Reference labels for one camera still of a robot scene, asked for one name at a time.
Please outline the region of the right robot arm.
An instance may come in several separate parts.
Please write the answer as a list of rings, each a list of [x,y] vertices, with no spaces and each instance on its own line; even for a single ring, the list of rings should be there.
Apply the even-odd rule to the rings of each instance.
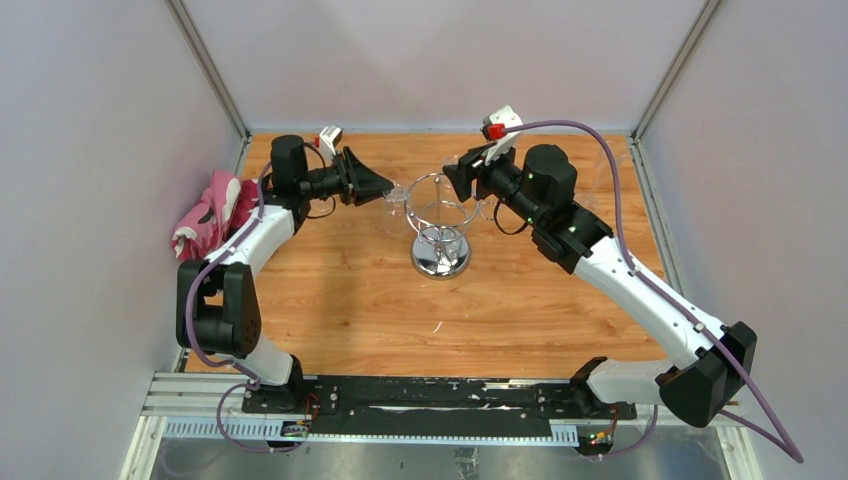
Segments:
[[[546,259],[612,299],[666,354],[588,361],[571,378],[575,411],[592,418],[614,403],[660,405],[690,426],[708,426],[743,386],[755,332],[698,309],[626,252],[611,227],[575,201],[578,172],[560,147],[533,146],[522,166],[514,149],[486,163],[488,150],[471,149],[443,166],[459,200],[495,197],[531,228]]]

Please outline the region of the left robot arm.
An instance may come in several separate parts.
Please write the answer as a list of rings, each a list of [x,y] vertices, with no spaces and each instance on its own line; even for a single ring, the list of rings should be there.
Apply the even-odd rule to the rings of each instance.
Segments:
[[[393,189],[388,178],[338,145],[329,126],[311,142],[282,135],[271,142],[258,179],[258,202],[222,246],[178,269],[176,339],[206,366],[233,367],[283,413],[306,400],[300,361],[262,333],[255,281],[276,251],[310,219],[314,200],[361,206]]]

